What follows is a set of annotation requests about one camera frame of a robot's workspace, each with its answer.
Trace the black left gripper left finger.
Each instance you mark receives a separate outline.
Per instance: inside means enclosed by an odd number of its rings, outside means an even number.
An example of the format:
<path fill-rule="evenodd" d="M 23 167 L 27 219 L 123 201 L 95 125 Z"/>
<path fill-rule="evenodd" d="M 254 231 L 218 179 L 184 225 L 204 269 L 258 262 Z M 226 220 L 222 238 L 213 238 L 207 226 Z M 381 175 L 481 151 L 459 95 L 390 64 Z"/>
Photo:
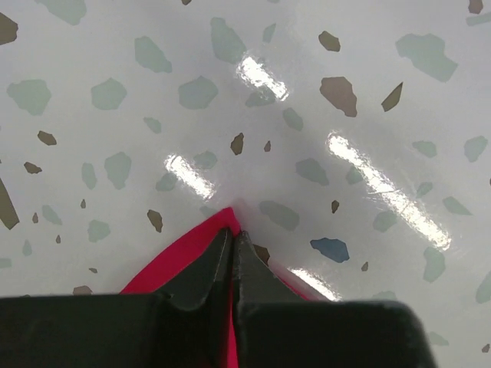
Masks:
<path fill-rule="evenodd" d="M 227 345 L 232 233 L 149 294 L 1 301 L 3 367 L 219 367 Z"/>

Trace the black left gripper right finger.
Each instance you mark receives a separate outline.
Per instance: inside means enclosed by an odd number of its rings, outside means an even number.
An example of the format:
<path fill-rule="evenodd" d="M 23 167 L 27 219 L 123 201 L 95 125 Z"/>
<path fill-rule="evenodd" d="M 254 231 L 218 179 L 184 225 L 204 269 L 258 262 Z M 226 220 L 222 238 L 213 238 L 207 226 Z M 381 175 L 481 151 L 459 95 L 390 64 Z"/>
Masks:
<path fill-rule="evenodd" d="M 234 241 L 233 323 L 240 367 L 435 367 L 422 323 L 396 301 L 307 301 Z"/>

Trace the red t-shirt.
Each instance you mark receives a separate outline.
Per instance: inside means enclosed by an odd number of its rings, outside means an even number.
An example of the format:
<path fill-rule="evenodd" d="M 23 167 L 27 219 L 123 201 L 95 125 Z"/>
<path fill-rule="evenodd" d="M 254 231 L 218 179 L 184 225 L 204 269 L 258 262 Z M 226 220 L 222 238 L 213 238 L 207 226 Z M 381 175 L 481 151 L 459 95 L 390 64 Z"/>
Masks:
<path fill-rule="evenodd" d="M 229 208 L 178 238 L 123 292 L 159 301 L 138 367 L 319 367 L 336 359 L 318 292 L 254 245 Z"/>

